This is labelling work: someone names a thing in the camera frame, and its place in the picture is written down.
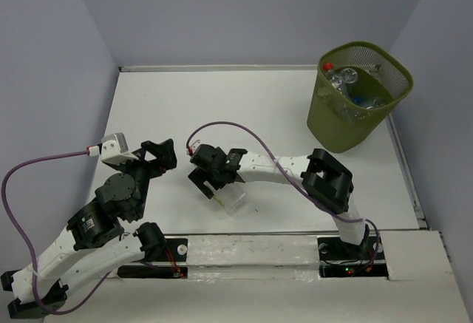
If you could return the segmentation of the square clear plastic bottle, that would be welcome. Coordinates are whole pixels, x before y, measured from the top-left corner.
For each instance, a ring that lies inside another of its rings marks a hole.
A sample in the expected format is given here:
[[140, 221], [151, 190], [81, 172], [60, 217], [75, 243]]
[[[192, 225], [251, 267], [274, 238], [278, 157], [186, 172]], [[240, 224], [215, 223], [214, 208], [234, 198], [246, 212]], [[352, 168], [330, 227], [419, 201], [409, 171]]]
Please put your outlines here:
[[228, 215], [232, 216], [246, 204], [248, 197], [240, 184], [232, 183], [216, 190], [211, 199], [220, 205]]

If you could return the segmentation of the red cap clear bottle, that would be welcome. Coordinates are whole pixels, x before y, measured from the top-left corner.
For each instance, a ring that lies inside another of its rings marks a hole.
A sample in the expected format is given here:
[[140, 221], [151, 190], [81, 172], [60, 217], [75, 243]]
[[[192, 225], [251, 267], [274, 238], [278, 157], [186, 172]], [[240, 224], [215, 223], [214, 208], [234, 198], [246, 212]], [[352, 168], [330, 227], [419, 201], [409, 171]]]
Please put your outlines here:
[[322, 66], [326, 79], [330, 82], [333, 88], [340, 92], [343, 96], [347, 97], [348, 90], [344, 82], [344, 79], [335, 71], [332, 63], [326, 63]]

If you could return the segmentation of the blue label water bottle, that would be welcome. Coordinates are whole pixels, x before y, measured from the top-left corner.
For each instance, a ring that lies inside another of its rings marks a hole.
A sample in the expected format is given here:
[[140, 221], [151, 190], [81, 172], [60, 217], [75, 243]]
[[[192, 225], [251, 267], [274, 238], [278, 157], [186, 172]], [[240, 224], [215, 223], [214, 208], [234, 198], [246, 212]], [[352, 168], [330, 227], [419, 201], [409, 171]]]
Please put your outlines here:
[[363, 107], [364, 103], [366, 102], [366, 99], [364, 97], [361, 97], [361, 96], [354, 96], [352, 98], [352, 102], [357, 106]]

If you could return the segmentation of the clear ribbed water bottle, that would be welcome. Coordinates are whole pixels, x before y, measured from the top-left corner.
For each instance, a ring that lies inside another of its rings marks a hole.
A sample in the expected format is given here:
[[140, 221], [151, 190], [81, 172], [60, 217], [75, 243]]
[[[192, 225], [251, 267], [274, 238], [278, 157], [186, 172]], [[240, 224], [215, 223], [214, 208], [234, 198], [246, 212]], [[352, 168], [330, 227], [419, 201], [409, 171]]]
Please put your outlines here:
[[339, 71], [339, 75], [347, 86], [355, 86], [358, 82], [358, 72], [352, 67], [345, 67]]

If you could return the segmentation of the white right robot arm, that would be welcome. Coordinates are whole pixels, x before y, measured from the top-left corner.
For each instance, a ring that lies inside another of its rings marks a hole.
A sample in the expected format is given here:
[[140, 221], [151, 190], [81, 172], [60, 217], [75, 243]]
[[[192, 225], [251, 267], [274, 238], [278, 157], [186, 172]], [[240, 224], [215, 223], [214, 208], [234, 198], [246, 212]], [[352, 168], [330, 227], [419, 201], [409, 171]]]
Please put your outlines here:
[[188, 178], [208, 199], [221, 200], [218, 193], [234, 184], [291, 185], [333, 218], [345, 256], [356, 258], [367, 250], [369, 228], [351, 199], [353, 175], [329, 152], [314, 149], [306, 156], [276, 157], [246, 149], [224, 152], [198, 142], [188, 155], [194, 165]]

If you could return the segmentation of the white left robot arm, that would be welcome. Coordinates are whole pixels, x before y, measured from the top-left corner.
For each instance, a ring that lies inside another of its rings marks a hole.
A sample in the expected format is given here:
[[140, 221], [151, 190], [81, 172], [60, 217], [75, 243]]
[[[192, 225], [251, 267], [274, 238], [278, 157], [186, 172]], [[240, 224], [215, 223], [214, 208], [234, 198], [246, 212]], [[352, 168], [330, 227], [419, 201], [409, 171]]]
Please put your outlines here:
[[30, 252], [32, 262], [17, 271], [1, 275], [3, 290], [13, 294], [7, 309], [11, 319], [41, 319], [50, 314], [62, 315], [62, 307], [74, 289], [92, 281], [105, 279], [115, 268], [128, 262], [150, 264], [167, 259], [175, 272], [180, 269], [163, 232], [155, 222], [145, 222], [131, 234], [121, 223], [141, 220], [145, 212], [149, 184], [154, 178], [177, 167], [174, 142], [150, 140], [131, 152], [123, 134], [104, 137], [97, 145], [79, 152], [57, 154], [47, 160], [71, 157], [98, 157], [115, 170], [95, 190], [90, 202], [66, 223], [55, 241], [37, 254], [32, 240], [19, 225], [7, 201], [10, 177], [39, 159], [18, 164], [8, 171], [1, 183], [1, 200], [10, 221]]

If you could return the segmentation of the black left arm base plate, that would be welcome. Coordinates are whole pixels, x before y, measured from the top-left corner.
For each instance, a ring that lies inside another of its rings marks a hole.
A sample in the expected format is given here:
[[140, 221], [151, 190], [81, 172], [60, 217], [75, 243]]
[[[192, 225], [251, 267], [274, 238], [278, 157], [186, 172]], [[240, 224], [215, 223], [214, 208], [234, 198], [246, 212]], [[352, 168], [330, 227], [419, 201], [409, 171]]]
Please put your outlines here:
[[185, 237], [167, 237], [167, 249], [154, 262], [135, 260], [121, 265], [116, 277], [121, 279], [186, 279], [188, 266], [188, 239]]

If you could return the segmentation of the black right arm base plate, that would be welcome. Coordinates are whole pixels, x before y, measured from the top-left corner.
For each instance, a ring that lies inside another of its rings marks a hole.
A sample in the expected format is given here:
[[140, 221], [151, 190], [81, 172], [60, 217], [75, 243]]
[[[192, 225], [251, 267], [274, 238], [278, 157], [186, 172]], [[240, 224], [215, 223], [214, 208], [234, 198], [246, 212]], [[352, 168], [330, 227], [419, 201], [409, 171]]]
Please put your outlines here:
[[353, 247], [338, 237], [319, 237], [319, 276], [321, 278], [389, 277], [382, 242], [376, 245], [376, 237], [370, 236], [367, 244]]

